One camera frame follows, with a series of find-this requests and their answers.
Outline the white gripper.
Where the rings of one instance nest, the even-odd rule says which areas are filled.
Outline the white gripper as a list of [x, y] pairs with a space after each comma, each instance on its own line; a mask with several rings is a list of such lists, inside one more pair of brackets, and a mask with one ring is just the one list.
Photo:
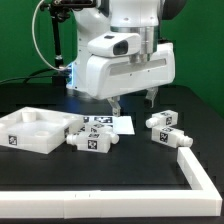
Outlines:
[[175, 58], [172, 43], [159, 44], [150, 60], [144, 63], [131, 63], [128, 56], [91, 56], [86, 67], [87, 93], [99, 100], [108, 98], [112, 114], [116, 117], [120, 116], [120, 95], [149, 88], [146, 99], [151, 107], [154, 107], [157, 86], [171, 83], [174, 77]]

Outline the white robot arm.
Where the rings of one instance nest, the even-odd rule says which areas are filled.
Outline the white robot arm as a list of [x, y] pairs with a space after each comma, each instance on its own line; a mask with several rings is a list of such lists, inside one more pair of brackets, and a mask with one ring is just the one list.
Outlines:
[[154, 100], [158, 87], [175, 77], [173, 44], [160, 37], [163, 20], [175, 18], [187, 0], [96, 0], [74, 16], [77, 58], [67, 87], [106, 99], [120, 114], [122, 95], [145, 90]]

